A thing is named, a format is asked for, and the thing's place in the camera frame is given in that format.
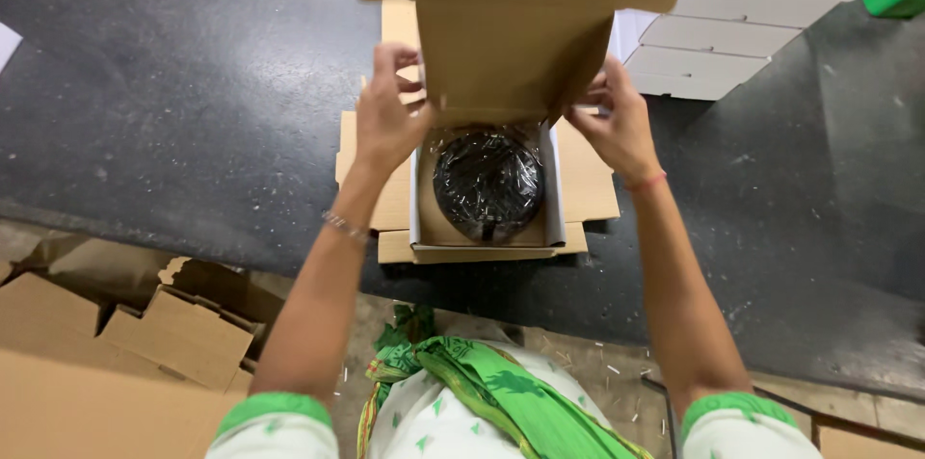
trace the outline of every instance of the silver bracelet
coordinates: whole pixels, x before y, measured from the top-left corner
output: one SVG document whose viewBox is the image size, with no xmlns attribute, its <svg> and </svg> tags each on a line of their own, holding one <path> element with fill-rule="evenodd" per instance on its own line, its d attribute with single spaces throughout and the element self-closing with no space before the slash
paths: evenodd
<svg viewBox="0 0 925 459">
<path fill-rule="evenodd" d="M 346 233 L 353 240 L 357 240 L 359 242 L 365 243 L 366 240 L 369 239 L 369 229 L 368 228 L 367 229 L 354 228 L 353 226 L 347 223 L 347 219 L 345 219 L 344 217 L 335 215 L 330 210 L 326 212 L 322 212 L 321 218 L 325 219 L 325 222 L 327 222 L 334 228 L 338 228 L 340 231 L 343 231 L 344 233 Z"/>
</svg>

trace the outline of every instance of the sleeve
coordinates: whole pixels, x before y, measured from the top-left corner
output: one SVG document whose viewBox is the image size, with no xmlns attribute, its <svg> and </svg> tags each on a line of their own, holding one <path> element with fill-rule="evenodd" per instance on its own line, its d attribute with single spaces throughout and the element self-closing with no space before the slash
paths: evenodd
<svg viewBox="0 0 925 459">
<path fill-rule="evenodd" d="M 705 396 L 682 424 L 686 459 L 821 459 L 793 418 L 771 400 L 748 393 Z"/>
<path fill-rule="evenodd" d="M 328 411 L 311 396 L 261 393 L 234 406 L 218 425 L 206 459 L 338 459 Z"/>
</svg>

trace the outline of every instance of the green sleeve trim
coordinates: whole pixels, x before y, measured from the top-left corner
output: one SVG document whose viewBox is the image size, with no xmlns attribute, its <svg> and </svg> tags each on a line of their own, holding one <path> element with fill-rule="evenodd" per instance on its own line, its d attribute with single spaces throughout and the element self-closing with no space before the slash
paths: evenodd
<svg viewBox="0 0 925 459">
<path fill-rule="evenodd" d="M 232 407 L 222 422 L 218 424 L 215 439 L 226 431 L 234 429 L 241 423 L 253 418 L 260 418 L 265 414 L 301 414 L 315 419 L 319 423 L 331 427 L 331 417 L 328 410 L 318 403 L 312 396 L 294 393 L 261 393 L 245 398 Z"/>
<path fill-rule="evenodd" d="M 742 415 L 753 423 L 757 423 L 755 415 L 760 414 L 768 418 L 777 419 L 795 429 L 799 429 L 793 418 L 771 400 L 759 398 L 755 394 L 748 393 L 712 394 L 700 398 L 687 409 L 684 423 L 681 426 L 681 442 L 687 441 L 687 434 L 700 418 L 703 418 L 714 410 L 723 410 L 725 408 L 736 408 L 741 410 Z"/>
</svg>

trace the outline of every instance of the green scarf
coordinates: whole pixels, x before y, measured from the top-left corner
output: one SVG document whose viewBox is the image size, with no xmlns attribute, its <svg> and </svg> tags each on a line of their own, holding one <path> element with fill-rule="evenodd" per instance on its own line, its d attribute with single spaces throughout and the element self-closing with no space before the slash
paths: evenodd
<svg viewBox="0 0 925 459">
<path fill-rule="evenodd" d="M 601 427 L 509 354 L 463 338 L 428 338 L 433 333 L 432 309 L 422 306 L 412 311 L 407 305 L 396 305 L 395 317 L 396 326 L 386 324 L 374 343 L 376 358 L 366 370 L 366 377 L 376 385 L 360 418 L 358 458 L 365 455 L 376 414 L 392 384 L 423 368 L 480 418 L 511 436 L 528 459 L 651 459 L 642 448 Z"/>
</svg>

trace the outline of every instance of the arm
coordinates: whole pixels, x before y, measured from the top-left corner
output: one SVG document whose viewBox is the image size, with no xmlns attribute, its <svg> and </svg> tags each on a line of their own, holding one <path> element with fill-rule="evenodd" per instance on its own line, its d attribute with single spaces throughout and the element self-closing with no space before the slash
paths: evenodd
<svg viewBox="0 0 925 459">
<path fill-rule="evenodd" d="M 376 46 L 373 79 L 356 105 L 356 158 L 331 206 L 350 227 L 369 226 L 388 177 L 433 124 L 429 105 L 399 101 L 399 92 L 417 92 L 421 85 L 395 71 L 417 63 L 417 52 L 410 47 Z M 345 231 L 327 223 L 321 228 L 266 342 L 249 394 L 301 393 L 331 405 L 364 253 L 364 244 Z"/>
<path fill-rule="evenodd" d="M 700 271 L 672 191 L 655 154 L 646 101 L 608 54 L 580 103 L 603 105 L 608 118 L 574 109 L 566 118 L 633 192 L 644 305 L 655 358 L 679 416 L 713 393 L 752 393 L 723 313 Z"/>
</svg>

